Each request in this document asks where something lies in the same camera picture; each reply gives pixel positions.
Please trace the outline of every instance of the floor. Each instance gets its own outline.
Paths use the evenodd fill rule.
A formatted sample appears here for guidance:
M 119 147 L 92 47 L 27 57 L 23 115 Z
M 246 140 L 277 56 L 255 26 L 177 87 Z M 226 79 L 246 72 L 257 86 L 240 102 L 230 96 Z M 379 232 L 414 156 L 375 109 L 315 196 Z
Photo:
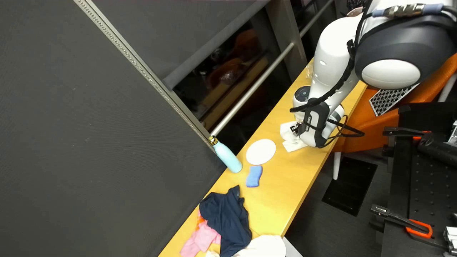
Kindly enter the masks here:
M 390 173 L 382 152 L 347 155 L 377 165 L 370 189 L 357 217 L 322 202 L 332 182 L 332 159 L 319 176 L 306 203 L 296 216 L 287 239 L 303 257 L 376 257 L 382 250 L 382 233 L 370 225 L 372 205 L 387 206 Z

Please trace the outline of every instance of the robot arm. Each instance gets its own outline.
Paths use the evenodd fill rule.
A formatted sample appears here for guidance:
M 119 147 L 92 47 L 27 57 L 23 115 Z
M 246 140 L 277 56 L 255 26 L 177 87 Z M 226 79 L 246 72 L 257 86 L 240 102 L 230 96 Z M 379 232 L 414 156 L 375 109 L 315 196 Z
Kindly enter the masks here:
M 426 5 L 402 2 L 409 6 L 389 9 L 390 3 L 395 6 L 399 0 L 379 0 L 376 9 L 367 10 L 370 15 L 339 19 L 322 33 L 312 87 L 296 93 L 292 109 L 297 122 L 292 130 L 307 146 L 327 145 L 336 127 L 329 120 L 342 119 L 340 105 L 359 80 L 377 89 L 410 87 L 427 79 L 454 55 L 453 19 L 442 15 L 420 16 Z M 450 0 L 439 3 L 452 6 Z M 437 5 L 432 6 L 426 12 L 439 13 Z

